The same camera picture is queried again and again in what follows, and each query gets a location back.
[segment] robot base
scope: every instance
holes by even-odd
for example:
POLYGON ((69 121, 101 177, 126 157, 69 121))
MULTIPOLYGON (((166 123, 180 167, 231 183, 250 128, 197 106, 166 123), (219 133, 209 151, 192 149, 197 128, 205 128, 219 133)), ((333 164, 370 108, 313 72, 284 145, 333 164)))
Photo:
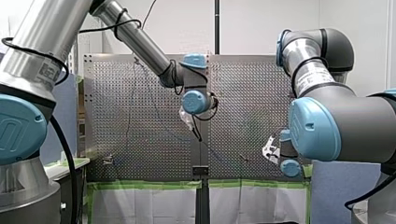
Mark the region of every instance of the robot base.
POLYGON ((46 195, 37 197, 27 203, 0 207, 0 220, 7 224, 61 223, 61 191, 58 183, 49 183, 46 195))

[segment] white wall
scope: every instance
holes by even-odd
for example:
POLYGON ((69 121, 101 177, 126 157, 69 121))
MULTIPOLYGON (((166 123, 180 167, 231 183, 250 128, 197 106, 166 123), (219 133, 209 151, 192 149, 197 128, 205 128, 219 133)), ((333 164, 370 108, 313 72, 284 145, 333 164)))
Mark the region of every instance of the white wall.
POLYGON ((276 54, 284 29, 319 28, 319 0, 220 1, 221 54, 276 54))
MULTIPOLYGON (((119 0, 132 17, 143 22, 152 1, 119 0)), ((165 53, 207 53, 214 51, 214 1, 157 1, 145 31, 165 53)), ((104 52, 131 53, 112 32, 104 36, 104 52)))
POLYGON ((320 26, 345 33, 355 50, 347 84, 361 96, 387 87, 389 1, 321 0, 320 26))
MULTIPOLYGON (((151 1, 120 3, 143 20, 151 1)), ((319 0, 220 1, 220 53, 275 54, 277 36, 284 28, 318 28, 318 13, 319 0)), ((158 1, 146 31, 165 53, 214 52, 214 1, 158 1)), ((131 51, 106 32, 104 52, 131 51)))
MULTIPOLYGON (((0 6, 0 38, 14 36, 32 5, 33 0, 5 1, 0 6)), ((0 43, 0 52, 7 48, 0 43)))

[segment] blue joint cap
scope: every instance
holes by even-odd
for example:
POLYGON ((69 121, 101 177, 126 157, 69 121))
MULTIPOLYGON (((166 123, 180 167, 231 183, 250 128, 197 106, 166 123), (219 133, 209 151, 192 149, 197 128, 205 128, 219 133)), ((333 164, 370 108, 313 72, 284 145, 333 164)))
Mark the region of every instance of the blue joint cap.
POLYGON ((204 113, 206 109, 206 97, 200 91, 187 91, 181 103, 183 109, 192 115, 204 113))
POLYGON ((0 94, 0 165, 27 159, 43 145, 47 121, 21 98, 0 94))
POLYGON ((280 142, 287 142, 290 141, 291 137, 290 137, 290 130, 282 130, 282 132, 280 132, 280 137, 279 137, 279 141, 280 142))
POLYGON ((280 163, 280 170, 287 177, 296 177, 301 174, 301 166, 294 160, 282 161, 280 163))
POLYGON ((206 69, 206 57, 204 54, 186 54, 180 64, 190 68, 206 69))
POLYGON ((309 97, 291 103, 289 128, 294 148, 311 160, 334 161, 341 152, 341 135, 332 114, 309 97))

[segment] white paper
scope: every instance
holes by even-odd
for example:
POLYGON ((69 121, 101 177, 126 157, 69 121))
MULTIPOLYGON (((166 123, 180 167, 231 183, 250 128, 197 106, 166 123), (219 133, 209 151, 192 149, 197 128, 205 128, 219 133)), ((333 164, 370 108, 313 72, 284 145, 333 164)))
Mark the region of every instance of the white paper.
POLYGON ((93 224, 195 224, 196 189, 107 189, 93 194, 93 224))

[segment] robotic arm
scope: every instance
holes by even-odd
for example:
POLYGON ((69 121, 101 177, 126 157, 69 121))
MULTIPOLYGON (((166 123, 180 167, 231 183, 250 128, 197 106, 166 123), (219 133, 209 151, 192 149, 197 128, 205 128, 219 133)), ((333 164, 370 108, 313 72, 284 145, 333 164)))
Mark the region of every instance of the robotic arm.
POLYGON ((291 142, 320 161, 396 162, 393 96, 357 97, 344 80, 354 63, 347 37, 333 29, 285 32, 277 64, 298 98, 290 107, 291 142))
MULTIPOLYGON (((115 0, 96 0, 90 12, 111 26, 132 19, 115 0)), ((135 22, 116 28, 116 38, 127 45, 159 77, 166 88, 184 86, 183 108, 192 115, 201 114, 216 106, 215 99, 206 90, 206 58, 203 55, 186 55, 184 62, 171 63, 160 48, 135 22)))
MULTIPOLYGON (((52 90, 89 12, 107 25, 131 19, 115 0, 35 0, 0 64, 0 219, 6 223, 60 223, 60 187, 48 180, 39 149, 56 105, 52 90)), ((170 61, 135 22, 114 32, 164 87, 184 86, 187 113, 217 106, 206 89, 205 56, 170 61)))

